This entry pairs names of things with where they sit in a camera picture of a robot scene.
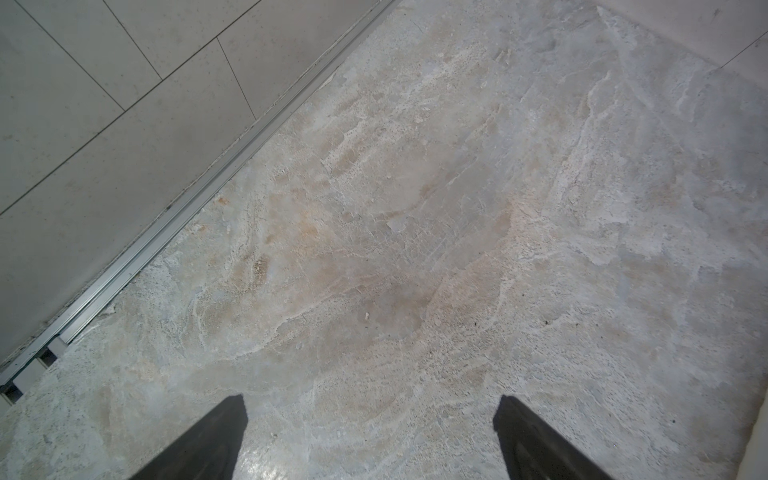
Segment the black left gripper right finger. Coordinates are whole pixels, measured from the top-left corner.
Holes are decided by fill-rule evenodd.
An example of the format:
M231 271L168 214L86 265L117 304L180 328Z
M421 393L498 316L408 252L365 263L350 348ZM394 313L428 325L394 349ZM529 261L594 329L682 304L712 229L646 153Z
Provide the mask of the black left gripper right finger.
M492 424L510 479L611 479L515 396L501 396Z

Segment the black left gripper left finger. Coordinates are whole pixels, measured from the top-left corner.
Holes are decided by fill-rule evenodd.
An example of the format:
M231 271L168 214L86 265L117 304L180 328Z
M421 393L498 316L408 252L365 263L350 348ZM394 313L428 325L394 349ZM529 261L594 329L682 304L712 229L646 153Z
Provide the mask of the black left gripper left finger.
M229 480L233 477L247 424L243 396L226 397L131 480Z

